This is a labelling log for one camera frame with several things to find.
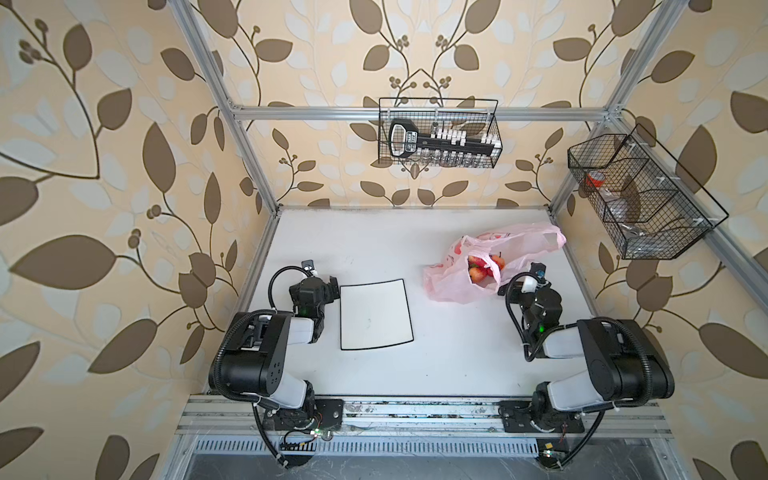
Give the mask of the pink plastic bag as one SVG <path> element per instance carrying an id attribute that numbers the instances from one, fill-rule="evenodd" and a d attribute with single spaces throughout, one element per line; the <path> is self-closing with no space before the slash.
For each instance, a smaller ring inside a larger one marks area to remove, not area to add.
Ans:
<path id="1" fill-rule="evenodd" d="M 454 242 L 443 259 L 424 269 L 423 287 L 437 302 L 468 304 L 497 294 L 514 275 L 527 271 L 532 262 L 558 251 L 566 244 L 562 231 L 549 223 L 524 223 L 492 229 L 475 236 L 464 235 Z M 505 268 L 491 260 L 501 256 Z M 468 270 L 484 268 L 488 276 L 473 284 Z"/>

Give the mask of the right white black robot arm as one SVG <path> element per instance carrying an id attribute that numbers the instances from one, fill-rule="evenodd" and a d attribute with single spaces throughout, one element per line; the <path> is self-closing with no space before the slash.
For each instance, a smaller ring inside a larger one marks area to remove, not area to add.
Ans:
<path id="1" fill-rule="evenodd" d="M 515 275 L 498 294 L 526 362 L 582 359 L 586 365 L 565 379 L 539 383 L 527 401 L 499 405 L 507 433 L 581 434 L 568 451 L 542 446 L 537 458 L 541 468 L 569 466 L 608 411 L 643 407 L 673 395 L 675 380 L 667 361 L 635 321 L 597 316 L 561 323 L 562 298 L 546 280 L 543 265 Z"/>

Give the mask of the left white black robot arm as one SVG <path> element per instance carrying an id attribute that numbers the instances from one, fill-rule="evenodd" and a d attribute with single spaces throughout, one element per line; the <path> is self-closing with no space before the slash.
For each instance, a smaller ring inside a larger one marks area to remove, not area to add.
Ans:
<path id="1" fill-rule="evenodd" d="M 331 440 L 343 422 L 342 399 L 318 400 L 310 381 L 286 371 L 288 347 L 316 343 L 325 307 L 341 294 L 335 277 L 323 280 L 305 260 L 275 272 L 267 297 L 268 308 L 235 314 L 208 381 L 215 393 L 250 405 L 266 449 L 289 469 L 307 463 L 310 445 Z"/>

